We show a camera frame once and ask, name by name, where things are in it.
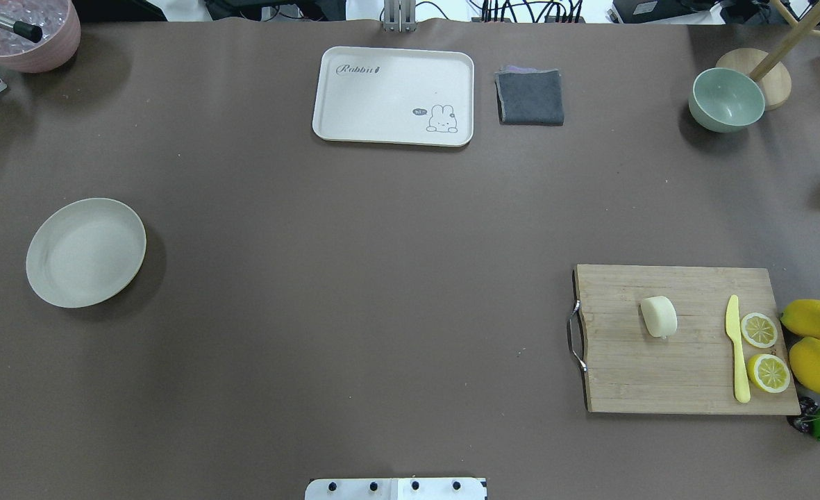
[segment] white bracket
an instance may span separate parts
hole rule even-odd
[[[486,478],[313,480],[305,500],[487,500]]]
[[[416,31],[415,0],[385,0],[382,15],[385,31]]]

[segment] lemon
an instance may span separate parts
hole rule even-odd
[[[777,344],[777,326],[760,312],[750,312],[740,321],[743,338],[755,347],[771,347]]]
[[[789,349],[789,367],[801,385],[820,394],[820,339],[806,337]]]
[[[799,299],[783,310],[780,323],[800,338],[820,339],[820,301]]]
[[[756,354],[746,363],[746,373],[759,389],[765,392],[784,392],[789,387],[789,368],[777,356]]]

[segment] mint green bowl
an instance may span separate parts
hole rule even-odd
[[[758,83],[727,67],[713,67],[693,81],[688,108],[696,123],[712,132],[737,132],[764,114],[764,94]]]

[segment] gray cloth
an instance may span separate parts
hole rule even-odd
[[[561,74],[556,69],[504,67],[496,73],[496,98],[504,124],[564,124]]]

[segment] cutting board handle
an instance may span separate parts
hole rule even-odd
[[[585,376],[585,372],[588,371],[588,366],[585,364],[585,361],[583,361],[582,358],[579,357],[579,355],[576,352],[576,349],[574,348],[574,316],[576,316],[577,320],[579,320],[580,322],[582,321],[582,319],[578,316],[578,314],[579,314],[579,300],[577,300],[574,303],[574,309],[571,310],[571,314],[569,314],[569,316],[567,317],[567,345],[571,349],[571,354],[574,355],[574,358],[576,358],[577,362],[579,363],[579,371],[583,374],[583,376]],[[581,324],[580,324],[579,328],[580,328],[579,339],[580,339],[580,341],[582,341],[582,325]]]

